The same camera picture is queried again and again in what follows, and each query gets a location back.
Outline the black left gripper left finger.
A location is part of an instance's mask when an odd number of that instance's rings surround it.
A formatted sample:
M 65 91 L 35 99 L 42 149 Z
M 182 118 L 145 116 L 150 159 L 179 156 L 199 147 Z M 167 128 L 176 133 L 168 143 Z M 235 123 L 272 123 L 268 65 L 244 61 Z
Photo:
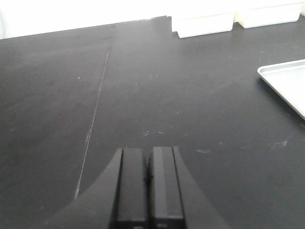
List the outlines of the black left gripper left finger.
M 146 162 L 142 150 L 117 149 L 96 181 L 40 228 L 148 228 Z

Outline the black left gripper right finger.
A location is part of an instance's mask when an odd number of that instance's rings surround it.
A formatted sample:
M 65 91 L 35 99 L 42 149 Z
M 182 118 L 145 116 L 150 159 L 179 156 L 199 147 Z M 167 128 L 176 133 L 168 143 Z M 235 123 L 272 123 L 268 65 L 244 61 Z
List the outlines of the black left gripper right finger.
M 178 147 L 154 147 L 148 174 L 150 228 L 230 228 L 197 185 Z

